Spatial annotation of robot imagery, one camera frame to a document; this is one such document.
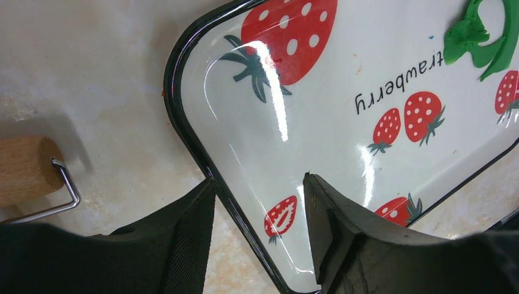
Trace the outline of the green dough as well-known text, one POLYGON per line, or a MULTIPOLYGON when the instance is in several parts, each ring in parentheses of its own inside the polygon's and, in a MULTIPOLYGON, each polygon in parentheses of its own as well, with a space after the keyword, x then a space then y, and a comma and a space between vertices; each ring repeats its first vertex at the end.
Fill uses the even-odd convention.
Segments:
POLYGON ((468 1, 465 14, 444 35, 443 58, 447 65, 469 53, 476 68, 485 68, 479 80, 509 68, 518 43, 518 1, 503 0, 504 26, 501 36, 493 43, 479 15, 479 0, 468 1))

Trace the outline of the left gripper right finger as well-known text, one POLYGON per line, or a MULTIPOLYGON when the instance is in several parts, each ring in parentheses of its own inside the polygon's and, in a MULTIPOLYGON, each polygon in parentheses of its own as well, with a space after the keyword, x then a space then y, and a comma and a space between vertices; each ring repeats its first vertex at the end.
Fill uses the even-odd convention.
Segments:
POLYGON ((394 224, 306 173, 305 214, 323 293, 517 293, 518 232, 444 239, 394 224))

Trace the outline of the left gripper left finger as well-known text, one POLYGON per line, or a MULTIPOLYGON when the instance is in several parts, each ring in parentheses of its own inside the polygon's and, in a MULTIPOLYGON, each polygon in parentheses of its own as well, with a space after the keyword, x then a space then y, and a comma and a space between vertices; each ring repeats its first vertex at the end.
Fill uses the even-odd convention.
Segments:
POLYGON ((202 293, 217 185, 185 196, 109 235, 50 224, 1 226, 2 293, 202 293))

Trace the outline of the white strawberry tray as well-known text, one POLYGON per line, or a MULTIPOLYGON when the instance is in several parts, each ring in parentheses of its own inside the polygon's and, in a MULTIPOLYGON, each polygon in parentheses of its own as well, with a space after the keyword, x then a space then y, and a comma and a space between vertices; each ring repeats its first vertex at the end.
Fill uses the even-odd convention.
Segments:
MULTIPOLYGON (((502 1, 480 1, 490 40, 502 1)), ((280 293, 318 293, 303 177, 409 226, 518 145, 518 43, 444 62, 468 1, 232 1, 165 67, 171 123, 280 293)))

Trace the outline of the wooden rolling pin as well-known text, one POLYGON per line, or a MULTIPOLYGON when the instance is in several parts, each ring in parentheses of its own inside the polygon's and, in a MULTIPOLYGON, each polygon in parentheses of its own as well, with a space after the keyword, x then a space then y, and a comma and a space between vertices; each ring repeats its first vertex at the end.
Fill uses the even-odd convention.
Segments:
POLYGON ((76 208, 80 192, 63 162, 62 152, 47 136, 25 136, 1 140, 1 208, 41 198, 66 187, 71 201, 26 216, 2 221, 20 224, 76 208))

